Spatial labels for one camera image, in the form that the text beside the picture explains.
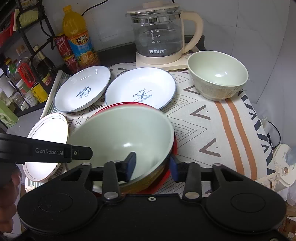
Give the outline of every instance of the kettle handle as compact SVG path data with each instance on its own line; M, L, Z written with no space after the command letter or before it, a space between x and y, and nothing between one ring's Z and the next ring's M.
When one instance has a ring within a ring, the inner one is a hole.
M191 11L181 11L180 18L182 19L182 31L183 31L183 49L182 53L186 53L189 50L191 50L200 40L203 32L203 20L202 18L197 14L197 12L191 12ZM185 40L184 40L184 25L183 25L183 19L194 21L195 23L195 32L190 40L190 42L185 46Z

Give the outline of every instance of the orange juice bottle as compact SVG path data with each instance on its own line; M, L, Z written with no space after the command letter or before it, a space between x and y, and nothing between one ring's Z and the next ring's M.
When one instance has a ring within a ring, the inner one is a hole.
M64 7L63 11L65 13L63 30L79 65L83 69L99 65L100 61L91 44L84 18L79 13L73 12L71 5Z

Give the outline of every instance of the orange stripe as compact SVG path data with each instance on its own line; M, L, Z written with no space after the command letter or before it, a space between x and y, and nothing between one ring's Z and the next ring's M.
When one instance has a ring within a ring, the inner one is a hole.
M239 131L239 135L242 139L242 143L244 144L244 149L246 150L246 154L247 154L250 168L251 168L251 179L256 180L257 179L256 162L255 162L255 158L254 158L249 140L247 138L246 132L244 131L244 127L242 126L242 122L239 117L239 112L237 111L237 108L235 107L231 99L226 99L226 102L233 113L234 121L235 121L235 124L237 125L237 130Z
M230 124L229 124L229 121L228 121L226 111L224 110L222 104L219 101L214 101L214 102L215 102L215 104L216 104L216 106L217 106L217 108L218 108L218 110L220 112L220 115L221 115L222 123L223 123L223 126L224 126L224 130L225 130L228 142L230 144L230 149L232 151L232 155L233 155L233 159L234 159L234 163L235 163L235 167L237 169L237 172L244 175L244 167L242 165L242 159L241 159L241 156L239 154L239 149L238 149L237 143L236 143L236 141L234 139L232 130L230 128Z

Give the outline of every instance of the glass kettle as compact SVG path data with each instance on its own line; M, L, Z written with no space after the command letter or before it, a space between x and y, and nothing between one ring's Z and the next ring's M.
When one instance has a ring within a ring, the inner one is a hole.
M141 61L167 64L178 60L201 38L203 20L196 12L182 11L180 5L162 1L143 3L127 12L131 16L136 48ZM184 43L183 19L195 22L191 41Z

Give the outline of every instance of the black circular cover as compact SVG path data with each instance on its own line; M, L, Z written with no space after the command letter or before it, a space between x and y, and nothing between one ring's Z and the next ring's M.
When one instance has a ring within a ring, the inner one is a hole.
M97 206L96 197L76 182L51 181L24 195L17 212L26 228L64 234L83 226Z
M286 212L280 195L252 180L223 183L207 198L205 207L221 226L252 234L276 227Z

